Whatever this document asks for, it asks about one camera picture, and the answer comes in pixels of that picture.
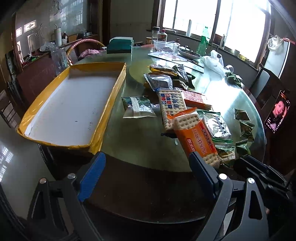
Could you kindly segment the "hula hoop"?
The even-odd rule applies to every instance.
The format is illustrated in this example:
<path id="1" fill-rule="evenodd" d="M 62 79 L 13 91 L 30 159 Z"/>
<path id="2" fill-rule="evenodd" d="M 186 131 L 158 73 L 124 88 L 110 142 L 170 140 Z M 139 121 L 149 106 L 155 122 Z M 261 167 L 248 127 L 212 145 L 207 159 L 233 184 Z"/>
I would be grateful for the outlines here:
<path id="1" fill-rule="evenodd" d="M 86 50 L 102 50 L 105 48 L 105 45 L 103 45 L 100 41 L 96 39 L 91 38 L 85 38 L 85 39 L 79 39 L 73 42 L 71 47 L 66 51 L 66 56 L 72 56 L 72 52 L 78 59 L 79 56 Z"/>

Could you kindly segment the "clear green snack sachet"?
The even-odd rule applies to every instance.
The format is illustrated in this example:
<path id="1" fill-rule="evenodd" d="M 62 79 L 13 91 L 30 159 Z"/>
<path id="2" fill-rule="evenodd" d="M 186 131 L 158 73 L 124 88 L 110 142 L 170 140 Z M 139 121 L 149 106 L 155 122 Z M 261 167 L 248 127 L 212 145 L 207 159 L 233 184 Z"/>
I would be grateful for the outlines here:
<path id="1" fill-rule="evenodd" d="M 146 96 L 130 96 L 121 98 L 125 114 L 123 118 L 156 117 L 150 100 Z"/>

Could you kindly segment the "teal tissue box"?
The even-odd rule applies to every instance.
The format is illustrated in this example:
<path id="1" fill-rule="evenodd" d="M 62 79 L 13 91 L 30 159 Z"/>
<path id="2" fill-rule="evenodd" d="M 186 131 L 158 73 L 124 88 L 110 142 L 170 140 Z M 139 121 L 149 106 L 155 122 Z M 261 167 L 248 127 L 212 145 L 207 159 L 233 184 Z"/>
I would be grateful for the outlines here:
<path id="1" fill-rule="evenodd" d="M 109 40 L 107 54 L 132 53 L 133 37 L 114 37 Z"/>

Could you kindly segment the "pink cloth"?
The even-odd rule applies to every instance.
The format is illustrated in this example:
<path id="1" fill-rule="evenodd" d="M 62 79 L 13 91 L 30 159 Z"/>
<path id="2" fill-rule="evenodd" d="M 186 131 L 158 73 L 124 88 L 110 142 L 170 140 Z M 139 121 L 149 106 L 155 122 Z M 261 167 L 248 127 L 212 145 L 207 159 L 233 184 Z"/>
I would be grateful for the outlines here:
<path id="1" fill-rule="evenodd" d="M 98 54 L 100 53 L 99 50 L 95 50 L 95 49 L 87 49 L 85 51 L 83 51 L 80 55 L 79 55 L 79 58 L 83 59 L 87 56 L 90 56 L 90 55 L 95 55 L 95 54 Z"/>

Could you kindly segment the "green plastic bottle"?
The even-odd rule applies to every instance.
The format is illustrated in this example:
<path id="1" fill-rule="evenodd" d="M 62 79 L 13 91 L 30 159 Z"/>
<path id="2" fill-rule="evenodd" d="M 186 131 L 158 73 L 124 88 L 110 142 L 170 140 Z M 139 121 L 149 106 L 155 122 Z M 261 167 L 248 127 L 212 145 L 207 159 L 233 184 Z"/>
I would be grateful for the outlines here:
<path id="1" fill-rule="evenodd" d="M 199 54 L 200 56 L 205 56 L 206 55 L 206 50 L 209 44 L 209 32 L 208 32 L 208 27 L 205 26 L 202 36 L 201 36 L 201 41 L 198 45 L 197 48 L 197 54 Z"/>

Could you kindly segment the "printed paper mat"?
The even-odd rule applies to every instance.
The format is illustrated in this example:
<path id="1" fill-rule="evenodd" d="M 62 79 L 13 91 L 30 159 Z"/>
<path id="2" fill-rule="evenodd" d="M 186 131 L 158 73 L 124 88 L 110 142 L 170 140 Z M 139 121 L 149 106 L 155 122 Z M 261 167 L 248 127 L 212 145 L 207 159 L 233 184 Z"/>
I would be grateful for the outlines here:
<path id="1" fill-rule="evenodd" d="M 179 57 L 177 55 L 162 53 L 162 52 L 152 52 L 148 53 L 149 56 L 154 58 L 159 58 L 176 64 L 182 64 L 184 67 L 190 68 L 200 73 L 204 73 L 204 67 L 199 64 L 195 64 L 187 60 L 186 58 Z"/>

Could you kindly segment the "round cracker green pack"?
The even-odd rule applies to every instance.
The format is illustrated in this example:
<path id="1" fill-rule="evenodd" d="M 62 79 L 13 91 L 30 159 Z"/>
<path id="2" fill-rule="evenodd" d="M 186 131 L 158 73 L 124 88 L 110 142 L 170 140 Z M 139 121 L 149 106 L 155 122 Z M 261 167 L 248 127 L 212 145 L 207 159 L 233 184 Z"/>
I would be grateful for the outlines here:
<path id="1" fill-rule="evenodd" d="M 225 143 L 233 141 L 227 123 L 224 121 L 221 113 L 206 110 L 198 110 L 197 113 L 202 119 L 213 141 Z"/>

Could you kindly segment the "blue white cracker pack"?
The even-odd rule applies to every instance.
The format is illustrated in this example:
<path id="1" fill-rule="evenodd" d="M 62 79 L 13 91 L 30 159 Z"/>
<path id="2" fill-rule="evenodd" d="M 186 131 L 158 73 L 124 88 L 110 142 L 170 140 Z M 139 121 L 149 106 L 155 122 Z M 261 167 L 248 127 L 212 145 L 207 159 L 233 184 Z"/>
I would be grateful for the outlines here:
<path id="1" fill-rule="evenodd" d="M 187 109 L 182 92 L 176 89 L 163 89 L 158 92 L 163 124 L 166 131 L 173 129 L 171 116 Z"/>

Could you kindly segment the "yellow brown biscuit pack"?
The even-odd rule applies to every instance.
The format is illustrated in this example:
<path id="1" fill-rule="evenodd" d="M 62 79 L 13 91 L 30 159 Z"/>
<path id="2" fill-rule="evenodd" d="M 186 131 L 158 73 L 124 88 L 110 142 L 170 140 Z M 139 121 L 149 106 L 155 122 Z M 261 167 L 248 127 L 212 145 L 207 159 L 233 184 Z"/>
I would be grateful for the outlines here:
<path id="1" fill-rule="evenodd" d="M 161 66 L 158 64 L 151 64 L 149 66 L 149 69 L 152 74 L 178 76 L 178 73 L 173 68 L 170 68 L 169 66 Z"/>

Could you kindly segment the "red label bottle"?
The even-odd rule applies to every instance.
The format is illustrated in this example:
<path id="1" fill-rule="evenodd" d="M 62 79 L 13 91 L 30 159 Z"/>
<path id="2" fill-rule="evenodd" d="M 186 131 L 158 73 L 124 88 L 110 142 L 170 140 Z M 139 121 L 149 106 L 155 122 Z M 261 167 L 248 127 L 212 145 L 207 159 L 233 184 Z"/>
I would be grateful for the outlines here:
<path id="1" fill-rule="evenodd" d="M 166 33 L 166 30 L 165 29 L 160 30 L 159 35 L 158 35 L 158 40 L 166 42 L 167 38 L 168 38 L 168 35 Z"/>

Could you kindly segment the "white plastic bag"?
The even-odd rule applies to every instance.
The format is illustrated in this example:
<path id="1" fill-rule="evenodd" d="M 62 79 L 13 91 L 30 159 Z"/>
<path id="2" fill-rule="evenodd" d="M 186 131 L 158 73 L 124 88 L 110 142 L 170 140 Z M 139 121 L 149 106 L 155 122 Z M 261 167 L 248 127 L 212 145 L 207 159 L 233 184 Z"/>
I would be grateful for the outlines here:
<path id="1" fill-rule="evenodd" d="M 223 57 L 216 50 L 212 50 L 209 56 L 201 57 L 201 61 L 205 66 L 219 74 L 221 77 L 225 76 L 226 70 L 224 68 Z"/>

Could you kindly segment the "smartphone with video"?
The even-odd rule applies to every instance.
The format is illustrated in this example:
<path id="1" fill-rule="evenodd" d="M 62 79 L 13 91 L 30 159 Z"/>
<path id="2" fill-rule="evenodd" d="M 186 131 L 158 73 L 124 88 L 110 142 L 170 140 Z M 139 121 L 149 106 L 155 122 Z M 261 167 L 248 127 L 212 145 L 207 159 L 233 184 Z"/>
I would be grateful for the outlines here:
<path id="1" fill-rule="evenodd" d="M 272 110 L 264 122 L 265 126 L 275 133 L 287 115 L 289 107 L 290 100 L 286 92 L 280 91 Z"/>

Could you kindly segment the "metal dish with food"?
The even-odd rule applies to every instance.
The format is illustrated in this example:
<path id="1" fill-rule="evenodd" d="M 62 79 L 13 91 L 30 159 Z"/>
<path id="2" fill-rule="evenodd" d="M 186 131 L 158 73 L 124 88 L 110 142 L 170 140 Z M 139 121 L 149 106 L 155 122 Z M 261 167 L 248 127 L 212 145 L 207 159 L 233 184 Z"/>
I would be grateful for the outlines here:
<path id="1" fill-rule="evenodd" d="M 201 56 L 195 53 L 194 51 L 181 49 L 181 48 L 179 49 L 179 54 L 185 58 L 192 59 L 192 60 L 197 60 L 201 58 Z"/>

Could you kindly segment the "red orange cracker pack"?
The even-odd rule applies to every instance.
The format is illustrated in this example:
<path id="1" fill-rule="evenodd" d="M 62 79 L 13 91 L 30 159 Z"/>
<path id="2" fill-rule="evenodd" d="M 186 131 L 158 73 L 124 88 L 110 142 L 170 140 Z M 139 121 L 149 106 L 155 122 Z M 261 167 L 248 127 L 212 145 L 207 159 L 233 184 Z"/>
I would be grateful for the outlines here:
<path id="1" fill-rule="evenodd" d="M 196 107 L 203 110 L 210 110 L 212 108 L 212 105 L 208 101 L 207 97 L 203 94 L 189 90 L 182 90 L 181 93 L 185 104 L 188 107 Z"/>

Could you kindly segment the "dark green snack packet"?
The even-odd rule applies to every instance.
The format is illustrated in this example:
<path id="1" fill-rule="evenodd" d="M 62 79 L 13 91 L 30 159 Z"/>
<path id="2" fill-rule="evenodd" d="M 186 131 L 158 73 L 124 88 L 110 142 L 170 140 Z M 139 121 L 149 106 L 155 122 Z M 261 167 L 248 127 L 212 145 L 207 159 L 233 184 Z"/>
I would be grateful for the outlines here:
<path id="1" fill-rule="evenodd" d="M 250 121 L 246 111 L 234 108 L 234 119 L 238 121 Z"/>

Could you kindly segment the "green vegetable bundle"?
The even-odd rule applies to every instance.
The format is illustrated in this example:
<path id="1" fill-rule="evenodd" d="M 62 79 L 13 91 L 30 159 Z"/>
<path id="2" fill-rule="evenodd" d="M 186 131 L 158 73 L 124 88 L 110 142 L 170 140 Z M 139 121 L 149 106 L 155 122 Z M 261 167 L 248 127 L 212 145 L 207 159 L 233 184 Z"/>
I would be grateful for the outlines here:
<path id="1" fill-rule="evenodd" d="M 242 78 L 239 75 L 236 75 L 232 72 L 226 72 L 225 74 L 226 74 L 227 81 L 230 84 L 243 88 L 244 85 L 242 83 Z"/>

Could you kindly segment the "clear plastic food container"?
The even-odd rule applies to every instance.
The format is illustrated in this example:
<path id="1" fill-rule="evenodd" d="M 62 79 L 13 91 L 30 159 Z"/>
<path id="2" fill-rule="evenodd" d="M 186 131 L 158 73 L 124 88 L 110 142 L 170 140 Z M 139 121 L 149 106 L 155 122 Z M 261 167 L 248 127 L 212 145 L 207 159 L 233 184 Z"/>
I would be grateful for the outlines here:
<path id="1" fill-rule="evenodd" d="M 170 53 L 177 55 L 180 44 L 175 42 L 165 42 L 153 40 L 154 52 Z"/>

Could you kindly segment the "yellow cardboard tray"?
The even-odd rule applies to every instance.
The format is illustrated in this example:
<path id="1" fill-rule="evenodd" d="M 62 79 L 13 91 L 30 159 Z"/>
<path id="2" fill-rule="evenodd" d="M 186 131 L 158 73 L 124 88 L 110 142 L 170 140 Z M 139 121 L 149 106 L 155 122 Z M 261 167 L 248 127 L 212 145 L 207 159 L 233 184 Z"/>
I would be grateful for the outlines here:
<path id="1" fill-rule="evenodd" d="M 96 154 L 125 77 L 124 62 L 68 67 L 30 105 L 18 134 L 41 145 Z"/>

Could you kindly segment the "wooden chair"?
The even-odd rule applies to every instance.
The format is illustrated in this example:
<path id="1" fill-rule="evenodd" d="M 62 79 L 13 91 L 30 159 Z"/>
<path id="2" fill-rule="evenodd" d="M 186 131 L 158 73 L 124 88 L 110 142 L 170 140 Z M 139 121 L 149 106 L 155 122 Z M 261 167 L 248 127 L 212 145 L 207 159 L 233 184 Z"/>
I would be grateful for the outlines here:
<path id="1" fill-rule="evenodd" d="M 259 63 L 259 71 L 249 91 L 255 97 L 261 109 L 271 97 L 275 98 L 276 92 L 290 93 L 290 90 L 284 86 L 283 82 L 271 70 L 265 68 L 262 63 Z"/>

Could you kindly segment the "glass jar dark lid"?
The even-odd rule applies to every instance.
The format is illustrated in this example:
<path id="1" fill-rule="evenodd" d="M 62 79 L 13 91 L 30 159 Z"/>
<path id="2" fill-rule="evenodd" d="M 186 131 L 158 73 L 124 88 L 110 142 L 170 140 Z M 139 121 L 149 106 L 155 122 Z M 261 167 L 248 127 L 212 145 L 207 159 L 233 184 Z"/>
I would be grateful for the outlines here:
<path id="1" fill-rule="evenodd" d="M 152 27 L 152 44 L 159 40 L 160 27 Z"/>

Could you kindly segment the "white thermos bottle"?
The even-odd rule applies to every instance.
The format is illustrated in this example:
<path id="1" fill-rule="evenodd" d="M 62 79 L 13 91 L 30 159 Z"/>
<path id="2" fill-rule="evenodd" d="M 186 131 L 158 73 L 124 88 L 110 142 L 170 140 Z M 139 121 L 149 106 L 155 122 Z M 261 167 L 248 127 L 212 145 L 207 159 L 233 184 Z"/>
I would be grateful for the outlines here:
<path id="1" fill-rule="evenodd" d="M 57 47 L 62 46 L 62 34 L 61 34 L 61 28 L 56 27 L 54 30 L 54 37 L 55 37 L 55 44 Z"/>

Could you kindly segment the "silver foil snack bag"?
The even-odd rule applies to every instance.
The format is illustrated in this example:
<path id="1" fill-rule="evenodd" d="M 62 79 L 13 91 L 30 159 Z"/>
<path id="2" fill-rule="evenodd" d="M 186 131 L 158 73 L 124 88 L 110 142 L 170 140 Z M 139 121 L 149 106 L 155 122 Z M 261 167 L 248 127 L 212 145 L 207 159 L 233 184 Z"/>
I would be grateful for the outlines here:
<path id="1" fill-rule="evenodd" d="M 144 74 L 144 78 L 153 91 L 158 91 L 161 88 L 173 89 L 173 81 L 168 75 Z"/>

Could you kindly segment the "clear plastic cup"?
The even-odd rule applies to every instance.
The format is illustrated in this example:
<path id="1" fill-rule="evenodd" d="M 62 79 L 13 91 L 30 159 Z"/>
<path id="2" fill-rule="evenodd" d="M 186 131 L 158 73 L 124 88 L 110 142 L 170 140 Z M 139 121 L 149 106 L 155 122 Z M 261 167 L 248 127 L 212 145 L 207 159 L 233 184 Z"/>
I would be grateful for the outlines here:
<path id="1" fill-rule="evenodd" d="M 55 66 L 55 73 L 57 76 L 69 67 L 65 48 L 60 48 L 51 52 L 51 58 Z"/>

